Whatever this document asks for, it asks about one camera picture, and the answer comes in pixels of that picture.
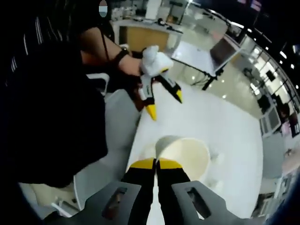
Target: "desk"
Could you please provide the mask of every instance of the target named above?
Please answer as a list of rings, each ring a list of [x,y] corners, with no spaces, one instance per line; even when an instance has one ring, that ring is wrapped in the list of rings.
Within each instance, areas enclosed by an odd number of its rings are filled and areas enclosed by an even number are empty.
[[[238,217],[249,218],[256,205],[263,172],[259,121],[210,93],[182,82],[179,85],[183,104],[178,103],[161,84],[153,85],[157,121],[143,110],[127,166],[139,159],[145,146],[155,144],[162,136],[200,139],[211,153],[225,155],[223,164],[209,168],[208,178],[223,181],[220,196],[225,199],[229,211]],[[147,224],[162,224],[161,218],[160,206],[152,204]]]
[[[167,30],[166,26],[160,26],[156,23],[139,22],[134,20],[119,20],[113,22],[113,31],[115,34],[115,43],[120,44],[120,28],[126,27],[126,43],[129,44],[131,51],[141,52],[143,48],[150,45],[158,45],[160,51],[171,51],[176,49],[181,40],[181,27],[171,25],[174,30]]]
[[[210,75],[212,77],[216,76],[210,52],[199,49],[185,41],[180,41],[171,58],[183,63],[184,65],[199,70],[206,75]]]

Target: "white table surface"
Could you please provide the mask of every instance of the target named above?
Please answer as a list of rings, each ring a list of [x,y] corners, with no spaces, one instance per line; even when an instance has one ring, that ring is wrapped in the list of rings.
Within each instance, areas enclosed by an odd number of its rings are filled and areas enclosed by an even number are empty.
[[[180,41],[171,58],[197,70],[206,72],[210,76],[216,76],[210,52],[185,41]]]
[[[155,144],[165,135],[200,139],[211,154],[225,156],[221,165],[211,165],[207,177],[223,181],[219,195],[225,199],[230,212],[249,218],[259,195],[263,172],[259,121],[212,94],[187,84],[179,85],[183,104],[161,84],[153,85],[157,121],[143,110],[127,166],[140,159],[145,146]],[[147,224],[164,224],[159,204],[152,204]]]

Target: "black wristband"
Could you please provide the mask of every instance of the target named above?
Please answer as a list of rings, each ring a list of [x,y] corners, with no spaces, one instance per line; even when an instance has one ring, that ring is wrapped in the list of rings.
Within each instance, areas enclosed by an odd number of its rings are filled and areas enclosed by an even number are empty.
[[[113,66],[118,66],[120,61],[124,58],[125,55],[128,55],[129,52],[125,49],[122,49],[121,52],[119,52],[119,54],[117,54],[117,56],[112,60],[112,64]]]

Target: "hand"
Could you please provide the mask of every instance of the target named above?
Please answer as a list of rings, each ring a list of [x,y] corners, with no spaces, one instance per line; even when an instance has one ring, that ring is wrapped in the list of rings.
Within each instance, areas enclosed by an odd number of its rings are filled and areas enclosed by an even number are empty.
[[[141,59],[136,59],[131,57],[130,55],[126,55],[122,58],[119,63],[119,69],[123,71],[125,74],[133,75],[133,76],[140,76],[140,64]]]

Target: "paper cup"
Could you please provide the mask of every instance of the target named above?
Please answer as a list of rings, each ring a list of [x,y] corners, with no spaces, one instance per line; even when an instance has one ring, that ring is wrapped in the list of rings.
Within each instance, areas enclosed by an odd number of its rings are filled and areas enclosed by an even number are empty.
[[[204,142],[194,138],[165,136],[155,145],[156,156],[181,164],[191,180],[204,181],[210,165],[210,153]]]

